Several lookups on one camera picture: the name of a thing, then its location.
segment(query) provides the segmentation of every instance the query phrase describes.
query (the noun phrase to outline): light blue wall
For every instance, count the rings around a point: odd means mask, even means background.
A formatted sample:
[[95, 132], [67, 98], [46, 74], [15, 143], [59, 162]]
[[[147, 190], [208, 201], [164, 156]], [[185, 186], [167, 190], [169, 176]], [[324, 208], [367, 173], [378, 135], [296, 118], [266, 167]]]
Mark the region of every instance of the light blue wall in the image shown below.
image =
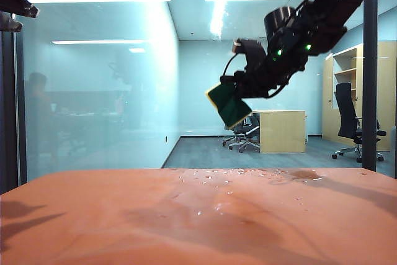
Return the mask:
[[[363, 25], [350, 29], [336, 44], [332, 52], [337, 53], [362, 43]], [[397, 7], [378, 17], [378, 40], [397, 40]]]
[[[110, 99], [109, 105], [107, 97], [125, 91], [130, 97], [123, 101], [128, 102], [131, 111], [124, 113], [121, 131], [116, 136], [114, 126], [108, 122], [83, 125], [71, 115], [58, 118], [57, 160], [48, 148], [41, 148], [35, 160], [29, 148], [32, 143], [47, 146], [48, 137], [43, 133], [46, 123], [40, 118], [41, 112], [29, 107], [31, 94], [26, 85], [27, 114], [38, 114], [37, 122], [27, 127], [28, 143], [31, 143], [27, 152], [29, 180], [69, 169], [161, 167], [179, 138], [178, 41], [167, 3], [37, 4], [37, 7], [40, 9], [37, 19], [21, 18], [25, 80], [30, 73], [40, 72], [47, 77], [50, 101], [61, 96], [71, 106], [84, 109], [92, 99], [103, 105], [99, 110], [111, 114], [116, 112], [115, 100]], [[109, 39], [146, 42], [141, 45], [52, 43], [53, 40]], [[131, 47], [143, 47], [145, 53], [131, 53], [128, 50]], [[120, 78], [110, 66], [118, 69]], [[85, 112], [98, 113], [98, 109], [87, 107]], [[74, 134], [81, 132], [78, 141], [96, 146], [69, 155], [70, 128], [65, 127], [70, 121], [77, 128]]]
[[[224, 135], [223, 122], [205, 96], [218, 84], [227, 61], [233, 56], [232, 41], [179, 42], [179, 119], [182, 135]], [[325, 55], [310, 57], [306, 71], [294, 74], [290, 84], [273, 99], [246, 100], [252, 109], [305, 110], [307, 132], [321, 134], [323, 61]], [[239, 55], [228, 73], [244, 69]]]

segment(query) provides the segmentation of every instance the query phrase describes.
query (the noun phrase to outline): robotic arm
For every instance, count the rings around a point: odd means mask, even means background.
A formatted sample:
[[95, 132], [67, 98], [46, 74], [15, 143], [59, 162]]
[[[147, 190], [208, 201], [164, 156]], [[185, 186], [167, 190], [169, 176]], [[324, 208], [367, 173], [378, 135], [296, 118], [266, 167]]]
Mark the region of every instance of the robotic arm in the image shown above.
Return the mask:
[[346, 20], [363, 0], [304, 0], [297, 8], [280, 7], [264, 18], [267, 54], [255, 40], [237, 39], [233, 52], [245, 54], [244, 71], [220, 77], [234, 83], [237, 98], [278, 94], [297, 71], [304, 71], [308, 56], [326, 53], [342, 38]]
[[10, 18], [9, 14], [36, 18], [38, 9], [28, 0], [0, 0], [0, 31], [20, 32], [22, 24]]

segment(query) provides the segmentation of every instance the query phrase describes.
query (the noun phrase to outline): wooden cabinet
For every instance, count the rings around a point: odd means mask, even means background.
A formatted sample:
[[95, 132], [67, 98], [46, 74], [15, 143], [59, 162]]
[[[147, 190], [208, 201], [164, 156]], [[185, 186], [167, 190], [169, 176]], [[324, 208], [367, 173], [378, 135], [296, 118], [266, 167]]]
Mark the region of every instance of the wooden cabinet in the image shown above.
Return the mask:
[[305, 111], [254, 110], [253, 112], [259, 113], [261, 153], [305, 152]]
[[[388, 136], [381, 137], [378, 150], [390, 150], [390, 131], [396, 113], [396, 42], [378, 43], [377, 118]], [[347, 138], [337, 135], [341, 117], [335, 98], [336, 84], [352, 83], [352, 100], [358, 117], [362, 116], [362, 64], [363, 45], [346, 49], [328, 57], [323, 73], [323, 138], [353, 145]]]

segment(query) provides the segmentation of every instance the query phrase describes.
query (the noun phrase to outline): black office chair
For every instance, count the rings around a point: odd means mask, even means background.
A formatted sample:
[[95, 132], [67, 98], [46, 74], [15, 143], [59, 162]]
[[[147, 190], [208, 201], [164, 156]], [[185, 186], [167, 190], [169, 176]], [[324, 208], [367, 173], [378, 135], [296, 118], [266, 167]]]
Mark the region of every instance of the black office chair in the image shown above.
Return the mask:
[[[355, 143], [355, 147], [338, 150], [332, 155], [332, 158], [336, 159], [337, 155], [343, 155], [346, 152], [355, 152], [357, 162], [361, 163], [362, 129], [360, 128], [359, 119], [362, 119], [362, 117], [357, 117], [355, 114], [351, 92], [352, 85], [350, 82], [339, 83], [336, 85], [336, 101], [341, 115], [341, 127], [337, 135], [352, 139]], [[380, 130], [379, 122], [377, 121], [377, 136], [385, 135], [386, 132], [384, 130]], [[377, 156], [379, 161], [384, 160], [382, 154], [377, 153]]]
[[259, 136], [259, 121], [256, 116], [246, 117], [245, 122], [240, 122], [234, 127], [235, 135], [242, 135], [243, 138], [240, 141], [229, 145], [229, 150], [232, 150], [234, 146], [239, 146], [238, 152], [243, 153], [248, 145], [260, 148], [258, 144], [252, 142], [253, 138]]
[[[244, 125], [246, 123], [246, 119], [244, 119], [240, 124], [237, 125]], [[233, 128], [228, 128], [225, 125], [225, 130], [231, 130], [233, 132], [233, 136], [226, 136], [224, 137], [224, 139], [222, 139], [222, 146], [225, 147], [229, 141], [233, 141], [232, 143], [236, 143], [236, 142], [240, 142], [241, 140], [244, 139], [244, 134], [240, 133], [236, 133], [236, 127]]]

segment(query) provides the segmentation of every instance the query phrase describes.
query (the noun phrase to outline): wooden desk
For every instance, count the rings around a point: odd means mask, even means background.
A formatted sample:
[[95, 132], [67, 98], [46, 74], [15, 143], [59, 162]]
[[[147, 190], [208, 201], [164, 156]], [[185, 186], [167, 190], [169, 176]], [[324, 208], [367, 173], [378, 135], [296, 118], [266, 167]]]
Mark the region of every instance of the wooden desk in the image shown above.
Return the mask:
[[254, 110], [260, 114], [261, 153], [305, 152], [305, 111]]
[[285, 170], [47, 175], [0, 197], [1, 264], [396, 264], [395, 179]]

